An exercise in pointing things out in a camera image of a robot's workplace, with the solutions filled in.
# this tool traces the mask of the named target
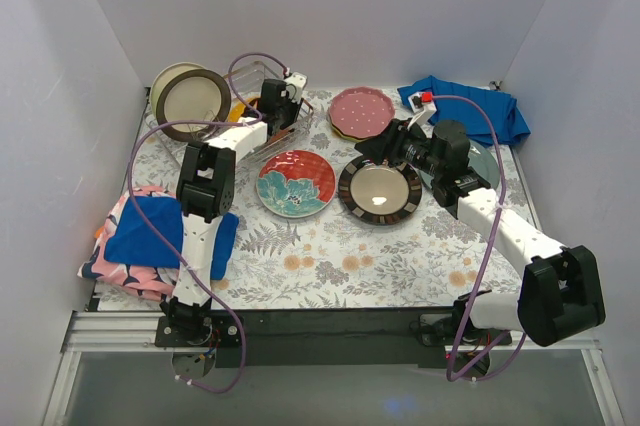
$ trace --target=patterned pink fabric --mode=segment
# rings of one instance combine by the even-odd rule
[[[158,186],[144,186],[134,190],[136,196],[171,196],[169,191]],[[124,205],[129,198],[125,193],[109,212],[104,229],[96,241],[93,254],[78,271],[81,278],[95,279],[119,286],[124,291],[144,299],[162,301],[171,296],[178,279],[178,270],[171,268],[149,268],[128,264],[110,263],[104,259],[107,240],[116,233]]]

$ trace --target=folded blue towel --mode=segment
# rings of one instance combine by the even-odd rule
[[[516,106],[516,98],[510,94],[450,83],[435,76],[421,79],[411,86],[398,88],[402,104],[409,107],[409,96],[423,91],[432,92],[434,96],[455,94],[474,101],[489,116],[500,144],[517,144],[531,134]],[[460,121],[467,128],[467,136],[470,139],[485,145],[493,144],[486,121],[473,106],[454,99],[437,99],[435,103],[437,112],[429,119],[431,124],[443,119]]]
[[[151,224],[158,228],[173,247],[182,251],[182,212],[178,200],[147,196],[136,196],[136,199]],[[211,279],[222,279],[227,271],[238,223],[237,216],[231,213],[225,214],[220,222],[211,260]],[[112,263],[180,268],[176,255],[142,221],[129,200],[122,210],[116,233],[107,241],[104,258]]]

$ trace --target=gray plate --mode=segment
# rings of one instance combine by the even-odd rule
[[[496,189],[500,184],[500,168],[498,168],[498,162],[487,148],[480,143],[475,142],[473,139],[470,139],[469,142],[471,143],[471,148],[469,148],[469,166],[482,178],[489,181],[493,189]],[[418,171],[418,173],[420,174],[422,182],[427,189],[430,190],[433,176],[422,171]]]

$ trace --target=teal flower design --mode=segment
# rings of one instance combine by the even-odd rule
[[[308,216],[326,205],[318,199],[320,190],[310,179],[287,180],[279,171],[269,171],[258,178],[257,187],[264,205],[283,216]]]

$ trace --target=floral tablecloth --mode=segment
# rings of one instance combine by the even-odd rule
[[[316,108],[308,137],[297,149],[325,157],[339,176],[359,155],[353,143],[332,133],[326,111],[339,91],[310,91]],[[410,116],[395,90],[385,90],[396,116]],[[430,134],[430,126],[425,126]],[[147,131],[143,122],[140,134]],[[511,150],[501,146],[507,204],[533,224]],[[286,220],[270,213],[255,192],[257,167],[239,164],[232,212],[240,218],[226,277],[213,290],[234,309],[408,307],[451,305],[471,290],[485,242],[441,209],[429,192],[418,210],[395,226],[370,226],[353,216],[337,196],[310,218]],[[136,185],[175,190],[179,169],[156,137],[143,145],[134,171]],[[516,292],[519,278],[498,253],[484,278],[487,287]],[[99,283],[98,311],[158,310]]]

